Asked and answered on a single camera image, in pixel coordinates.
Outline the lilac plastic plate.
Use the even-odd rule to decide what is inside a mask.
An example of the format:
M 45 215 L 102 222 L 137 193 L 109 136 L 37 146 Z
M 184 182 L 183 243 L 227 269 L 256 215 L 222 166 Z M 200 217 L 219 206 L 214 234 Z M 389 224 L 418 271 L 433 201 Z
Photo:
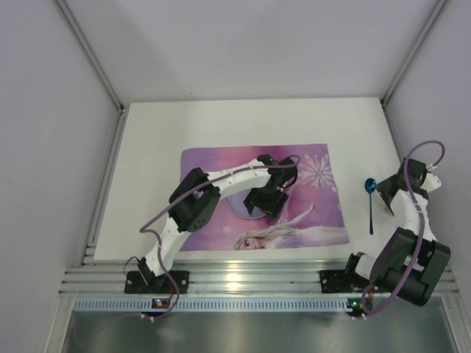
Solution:
M 246 220 L 261 219 L 266 216 L 260 209 L 255 208 L 251 213 L 247 210 L 244 200 L 248 196 L 249 190 L 243 190 L 239 193 L 228 196 L 224 199 L 229 210 L 239 218 Z

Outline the blue spoon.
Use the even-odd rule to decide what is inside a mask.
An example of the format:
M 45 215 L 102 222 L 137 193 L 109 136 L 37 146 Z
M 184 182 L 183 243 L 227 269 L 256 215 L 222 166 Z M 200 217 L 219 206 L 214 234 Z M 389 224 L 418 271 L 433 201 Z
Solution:
M 365 191 L 369 197 L 369 233 L 374 234 L 373 214 L 372 214 L 372 195 L 376 191 L 377 182 L 373 178 L 368 178 L 364 183 Z

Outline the purple printed cloth placemat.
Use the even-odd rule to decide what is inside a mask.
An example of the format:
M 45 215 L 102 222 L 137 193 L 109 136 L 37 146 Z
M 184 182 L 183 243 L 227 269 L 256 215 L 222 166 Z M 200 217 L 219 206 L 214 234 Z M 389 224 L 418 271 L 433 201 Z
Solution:
M 300 157 L 297 181 L 287 189 L 288 201 L 275 220 L 246 220 L 234 215 L 224 200 L 207 226 L 190 235 L 183 250 L 229 251 L 295 249 L 348 243 L 327 144 L 241 146 L 186 149 L 181 175 L 194 169 L 220 171 L 268 154 L 277 161 Z

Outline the beige paper cup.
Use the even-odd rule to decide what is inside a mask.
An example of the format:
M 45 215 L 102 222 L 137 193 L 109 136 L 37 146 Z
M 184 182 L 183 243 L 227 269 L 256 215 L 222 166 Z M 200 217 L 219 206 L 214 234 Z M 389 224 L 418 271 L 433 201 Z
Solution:
M 384 209 L 384 212 L 387 213 L 388 215 L 394 216 L 394 212 L 391 210 L 391 208 L 387 204 L 384 205 L 383 209 Z

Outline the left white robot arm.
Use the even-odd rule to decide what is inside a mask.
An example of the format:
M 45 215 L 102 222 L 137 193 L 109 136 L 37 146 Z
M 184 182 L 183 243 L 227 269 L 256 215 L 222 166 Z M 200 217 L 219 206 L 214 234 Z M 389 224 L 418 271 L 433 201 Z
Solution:
M 243 205 L 248 213 L 259 209 L 275 218 L 288 199 L 284 189 L 297 180 L 300 157 L 290 155 L 281 161 L 268 154 L 235 168 L 205 172 L 192 169 L 169 198 L 169 205 L 147 221 L 141 234 L 157 238 L 154 248 L 138 262 L 138 273 L 145 286 L 161 286 L 177 253 L 188 236 L 205 227 L 218 203 L 247 191 Z

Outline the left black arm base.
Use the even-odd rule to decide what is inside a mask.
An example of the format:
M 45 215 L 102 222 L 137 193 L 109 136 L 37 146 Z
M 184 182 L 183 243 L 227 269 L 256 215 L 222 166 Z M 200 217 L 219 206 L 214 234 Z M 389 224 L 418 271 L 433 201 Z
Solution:
M 170 271 L 170 275 L 176 282 L 180 294 L 187 294 L 190 273 L 188 271 Z M 176 294 L 177 290 L 165 274 L 145 282 L 139 271 L 129 271 L 124 292 L 126 294 Z

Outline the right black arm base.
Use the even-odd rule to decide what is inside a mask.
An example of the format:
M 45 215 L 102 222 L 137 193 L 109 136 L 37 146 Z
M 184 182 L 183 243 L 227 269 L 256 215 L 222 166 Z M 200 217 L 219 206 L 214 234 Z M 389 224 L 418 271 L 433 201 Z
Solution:
M 368 280 L 356 274 L 349 275 L 344 270 L 324 270 L 319 272 L 323 294 L 361 293 Z

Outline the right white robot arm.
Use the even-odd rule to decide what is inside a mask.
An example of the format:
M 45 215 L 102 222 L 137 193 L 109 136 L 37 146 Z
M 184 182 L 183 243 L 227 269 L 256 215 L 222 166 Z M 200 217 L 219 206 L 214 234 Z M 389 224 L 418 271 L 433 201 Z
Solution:
M 396 174 L 377 184 L 376 191 L 397 228 L 377 257 L 363 252 L 350 255 L 345 274 L 352 289 L 370 286 L 392 293 L 412 263 L 397 296 L 416 306 L 428 302 L 451 257 L 450 248 L 437 241 L 428 220 L 429 193 L 440 187 L 429 167 L 414 159 L 402 161 Z

